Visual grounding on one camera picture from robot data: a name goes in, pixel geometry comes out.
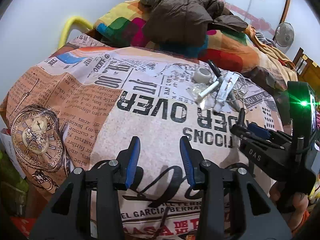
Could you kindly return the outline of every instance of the pocket watch illustration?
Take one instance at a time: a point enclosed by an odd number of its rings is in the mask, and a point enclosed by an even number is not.
[[[62,140],[57,115],[41,106],[27,106],[14,119],[11,137],[17,159],[35,171],[32,177],[40,184],[49,182],[57,187],[44,172],[70,172],[70,157]]]

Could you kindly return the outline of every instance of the screw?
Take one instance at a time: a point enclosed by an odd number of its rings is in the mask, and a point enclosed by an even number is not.
[[[203,160],[203,161],[201,162],[201,164],[202,164],[203,166],[209,167],[209,166],[211,166],[211,161],[209,161],[209,160]]]
[[[75,168],[74,170],[73,170],[73,173],[74,174],[80,174],[82,172],[82,169],[81,168]]]
[[[111,160],[111,161],[109,161],[109,165],[110,166],[117,166],[118,165],[118,161],[117,160]]]
[[[242,175],[246,174],[247,173],[247,170],[245,168],[239,168],[238,169],[238,172]]]

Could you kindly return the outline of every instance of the white tube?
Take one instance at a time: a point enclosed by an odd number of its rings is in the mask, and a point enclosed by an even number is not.
[[[216,86],[219,85],[219,80],[215,81],[214,83],[212,83],[208,88],[206,88],[205,90],[203,90],[197,97],[196,103],[200,103],[204,97],[206,97],[212,90],[214,90],[216,88]]]

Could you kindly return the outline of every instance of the colorful quilt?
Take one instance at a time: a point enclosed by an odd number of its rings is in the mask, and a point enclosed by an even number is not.
[[[246,77],[254,78],[260,87],[272,95],[286,90],[290,77],[284,75],[282,68],[285,67],[270,60],[245,33],[210,30],[201,47],[155,44],[143,35],[142,28],[148,18],[148,8],[139,0],[132,0],[113,7],[97,20],[94,27],[103,35],[104,43],[112,47],[145,47],[201,61],[211,59],[221,69],[246,73]]]

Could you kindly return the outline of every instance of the tape roll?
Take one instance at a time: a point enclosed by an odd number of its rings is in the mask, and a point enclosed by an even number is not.
[[[199,67],[196,69],[194,75],[193,75],[193,79],[194,81],[196,81],[197,83],[209,83],[210,79],[211,79],[211,72],[209,70],[207,70],[206,68],[203,67]]]

